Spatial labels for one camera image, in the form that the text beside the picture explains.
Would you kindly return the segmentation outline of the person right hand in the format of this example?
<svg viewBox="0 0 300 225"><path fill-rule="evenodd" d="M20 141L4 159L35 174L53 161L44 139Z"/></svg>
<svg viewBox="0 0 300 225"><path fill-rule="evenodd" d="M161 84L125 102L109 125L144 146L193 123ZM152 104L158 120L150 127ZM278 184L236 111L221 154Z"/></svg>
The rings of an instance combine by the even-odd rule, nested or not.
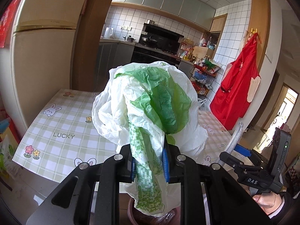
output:
<svg viewBox="0 0 300 225"><path fill-rule="evenodd" d="M267 215L277 215L285 203L284 198L273 192L256 194L252 198Z"/></svg>

